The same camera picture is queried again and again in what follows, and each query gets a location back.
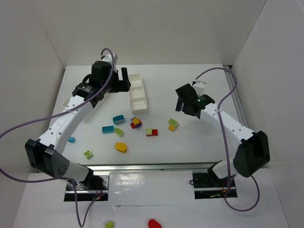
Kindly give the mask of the teal arched lego brick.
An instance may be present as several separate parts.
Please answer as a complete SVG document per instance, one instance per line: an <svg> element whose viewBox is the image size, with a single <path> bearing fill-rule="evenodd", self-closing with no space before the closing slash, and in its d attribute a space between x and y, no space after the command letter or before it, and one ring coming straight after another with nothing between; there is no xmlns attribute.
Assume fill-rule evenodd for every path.
<svg viewBox="0 0 304 228"><path fill-rule="evenodd" d="M125 118L123 115L117 115L115 117L113 117L113 123L115 125L119 125L125 122Z"/></svg>

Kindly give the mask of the teal long lego brick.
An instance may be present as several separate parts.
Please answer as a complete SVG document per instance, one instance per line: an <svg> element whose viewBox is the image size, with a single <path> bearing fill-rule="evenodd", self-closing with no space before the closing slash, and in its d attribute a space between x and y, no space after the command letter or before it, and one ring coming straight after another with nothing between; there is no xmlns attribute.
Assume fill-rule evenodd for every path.
<svg viewBox="0 0 304 228"><path fill-rule="evenodd" d="M108 134L108 133L113 133L115 130L115 127L112 125L112 126L103 126L102 127L102 133L103 134Z"/></svg>

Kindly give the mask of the small teal lego brick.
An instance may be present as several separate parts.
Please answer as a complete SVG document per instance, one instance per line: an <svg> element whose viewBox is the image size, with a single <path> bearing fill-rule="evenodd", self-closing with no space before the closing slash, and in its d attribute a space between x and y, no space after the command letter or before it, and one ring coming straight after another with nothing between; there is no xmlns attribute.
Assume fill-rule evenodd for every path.
<svg viewBox="0 0 304 228"><path fill-rule="evenodd" d="M75 140L75 138L74 137L69 137L69 139L68 139L68 142L70 142L70 143L74 143L76 140Z"/></svg>

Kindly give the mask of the lime lego brick front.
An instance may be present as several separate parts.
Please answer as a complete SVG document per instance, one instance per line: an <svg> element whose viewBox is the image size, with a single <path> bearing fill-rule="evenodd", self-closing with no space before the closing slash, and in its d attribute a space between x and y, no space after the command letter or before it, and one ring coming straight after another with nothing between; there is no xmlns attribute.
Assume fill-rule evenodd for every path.
<svg viewBox="0 0 304 228"><path fill-rule="evenodd" d="M89 160L93 157L93 154L90 150L88 150L84 153L84 156Z"/></svg>

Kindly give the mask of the lime lego brick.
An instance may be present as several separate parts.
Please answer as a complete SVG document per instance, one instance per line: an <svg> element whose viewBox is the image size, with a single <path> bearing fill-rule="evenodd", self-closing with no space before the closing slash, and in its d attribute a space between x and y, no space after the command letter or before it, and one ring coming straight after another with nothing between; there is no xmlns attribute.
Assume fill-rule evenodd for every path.
<svg viewBox="0 0 304 228"><path fill-rule="evenodd" d="M119 136L119 137L123 137L124 131L121 130L120 128L116 127L116 128L114 129L114 134L117 135L117 136Z"/></svg>
<svg viewBox="0 0 304 228"><path fill-rule="evenodd" d="M93 154L90 150L88 150L84 153L84 156L89 160L93 157Z"/></svg>

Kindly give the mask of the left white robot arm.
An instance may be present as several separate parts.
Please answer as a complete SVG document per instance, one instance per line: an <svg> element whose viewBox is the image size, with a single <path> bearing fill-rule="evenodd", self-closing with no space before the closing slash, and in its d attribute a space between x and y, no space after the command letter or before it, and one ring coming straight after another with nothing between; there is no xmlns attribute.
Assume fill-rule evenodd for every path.
<svg viewBox="0 0 304 228"><path fill-rule="evenodd" d="M55 179L73 179L84 189L102 185L103 179L92 169L63 156L68 139L82 120L104 99L106 93L128 92L131 83L127 68L121 69L122 80L111 63L96 61L91 73L78 84L69 102L49 129L37 140L29 139L25 150L31 167Z"/></svg>

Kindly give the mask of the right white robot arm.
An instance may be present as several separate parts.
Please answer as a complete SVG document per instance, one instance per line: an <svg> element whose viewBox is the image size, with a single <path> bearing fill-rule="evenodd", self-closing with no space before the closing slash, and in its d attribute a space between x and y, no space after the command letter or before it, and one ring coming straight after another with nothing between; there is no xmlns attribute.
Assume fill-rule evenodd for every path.
<svg viewBox="0 0 304 228"><path fill-rule="evenodd" d="M176 89L178 102L176 111L195 116L211 124L215 129L224 129L226 140L236 149L235 157L219 161L208 168L211 181L218 181L230 175L250 177L270 161L268 137L263 131L254 132L221 109L207 94L202 82L185 84Z"/></svg>

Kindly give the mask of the lime and yellow lego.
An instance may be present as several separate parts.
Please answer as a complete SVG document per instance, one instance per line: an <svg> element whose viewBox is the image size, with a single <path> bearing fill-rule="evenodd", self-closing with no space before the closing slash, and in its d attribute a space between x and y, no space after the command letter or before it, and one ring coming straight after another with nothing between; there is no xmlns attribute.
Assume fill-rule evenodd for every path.
<svg viewBox="0 0 304 228"><path fill-rule="evenodd" d="M168 129L170 131L174 132L179 123L176 120L171 118L171 119L169 119L168 124L169 124Z"/></svg>

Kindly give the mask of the centre white compartment tray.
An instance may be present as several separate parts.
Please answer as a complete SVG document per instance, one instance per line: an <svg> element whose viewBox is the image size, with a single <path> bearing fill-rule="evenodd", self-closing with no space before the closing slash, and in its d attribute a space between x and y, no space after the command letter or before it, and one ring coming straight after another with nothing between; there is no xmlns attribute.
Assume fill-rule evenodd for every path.
<svg viewBox="0 0 304 228"><path fill-rule="evenodd" d="M129 90L129 102L131 112L133 114L147 114L148 103L144 90L143 79L140 74L129 75L130 90Z"/></svg>

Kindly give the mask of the lime and red lego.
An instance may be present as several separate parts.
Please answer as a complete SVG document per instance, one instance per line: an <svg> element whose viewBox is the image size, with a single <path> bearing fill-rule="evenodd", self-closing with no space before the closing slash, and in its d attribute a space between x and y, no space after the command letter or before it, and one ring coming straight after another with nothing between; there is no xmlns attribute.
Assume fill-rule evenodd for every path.
<svg viewBox="0 0 304 228"><path fill-rule="evenodd" d="M153 129L153 128L147 128L146 129L146 136L147 137L158 136L158 130L157 129Z"/></svg>

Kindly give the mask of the red yellow purple lego stack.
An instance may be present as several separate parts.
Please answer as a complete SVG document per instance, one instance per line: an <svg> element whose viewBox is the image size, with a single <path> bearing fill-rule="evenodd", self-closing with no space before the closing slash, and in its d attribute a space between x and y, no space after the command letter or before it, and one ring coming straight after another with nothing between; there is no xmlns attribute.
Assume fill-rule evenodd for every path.
<svg viewBox="0 0 304 228"><path fill-rule="evenodd" d="M131 119L131 124L130 124L132 129L138 129L142 126L142 122L139 118L134 117L133 119Z"/></svg>

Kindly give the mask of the yellow oval lego piece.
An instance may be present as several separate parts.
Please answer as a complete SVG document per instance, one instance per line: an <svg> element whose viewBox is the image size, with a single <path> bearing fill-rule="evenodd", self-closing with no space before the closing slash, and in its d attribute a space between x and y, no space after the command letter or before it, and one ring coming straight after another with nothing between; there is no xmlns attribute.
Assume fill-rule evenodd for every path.
<svg viewBox="0 0 304 228"><path fill-rule="evenodd" d="M118 142L115 144L115 149L121 153L126 153L127 152L127 145L123 142Z"/></svg>

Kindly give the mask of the lime lego foreground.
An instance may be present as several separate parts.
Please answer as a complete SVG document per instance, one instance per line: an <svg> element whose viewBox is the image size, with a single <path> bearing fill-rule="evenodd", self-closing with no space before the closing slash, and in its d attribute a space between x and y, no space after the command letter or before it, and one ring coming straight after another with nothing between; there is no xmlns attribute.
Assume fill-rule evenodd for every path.
<svg viewBox="0 0 304 228"><path fill-rule="evenodd" d="M104 225L105 228L114 228L114 222L113 221L108 221Z"/></svg>

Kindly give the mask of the front aluminium rail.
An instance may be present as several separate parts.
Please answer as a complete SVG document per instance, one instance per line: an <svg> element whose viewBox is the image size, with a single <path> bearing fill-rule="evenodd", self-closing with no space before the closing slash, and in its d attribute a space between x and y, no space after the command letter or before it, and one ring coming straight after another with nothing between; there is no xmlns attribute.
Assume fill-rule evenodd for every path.
<svg viewBox="0 0 304 228"><path fill-rule="evenodd" d="M159 164L114 164L114 165L85 165L94 172L144 172L144 171L192 171L207 172L214 162L191 163L159 163Z"/></svg>

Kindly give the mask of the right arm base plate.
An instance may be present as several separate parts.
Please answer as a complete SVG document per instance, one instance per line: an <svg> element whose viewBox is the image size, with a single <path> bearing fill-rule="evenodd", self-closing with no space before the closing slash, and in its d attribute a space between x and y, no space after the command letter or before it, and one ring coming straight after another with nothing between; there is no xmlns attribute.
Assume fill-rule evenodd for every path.
<svg viewBox="0 0 304 228"><path fill-rule="evenodd" d="M224 198L227 192L228 179L216 179L208 173L193 173L189 184L194 187L194 197L199 199Z"/></svg>

